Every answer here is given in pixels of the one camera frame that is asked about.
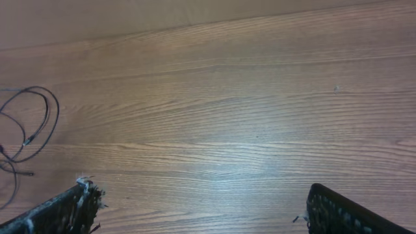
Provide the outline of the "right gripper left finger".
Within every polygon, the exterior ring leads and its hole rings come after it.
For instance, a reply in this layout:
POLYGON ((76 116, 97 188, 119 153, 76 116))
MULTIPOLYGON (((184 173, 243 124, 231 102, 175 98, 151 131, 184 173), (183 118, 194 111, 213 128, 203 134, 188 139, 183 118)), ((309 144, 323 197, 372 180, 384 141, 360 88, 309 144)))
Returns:
POLYGON ((105 191, 89 177, 35 208, 1 224, 1 234, 90 234, 101 227, 94 219, 106 207, 105 191))

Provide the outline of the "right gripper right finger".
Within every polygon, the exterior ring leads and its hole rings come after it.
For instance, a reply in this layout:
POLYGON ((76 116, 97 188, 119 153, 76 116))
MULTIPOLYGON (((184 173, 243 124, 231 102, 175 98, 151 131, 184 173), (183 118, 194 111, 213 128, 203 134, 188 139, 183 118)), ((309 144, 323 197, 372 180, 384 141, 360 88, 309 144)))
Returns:
POLYGON ((320 183, 306 205, 309 234, 414 234, 320 183))

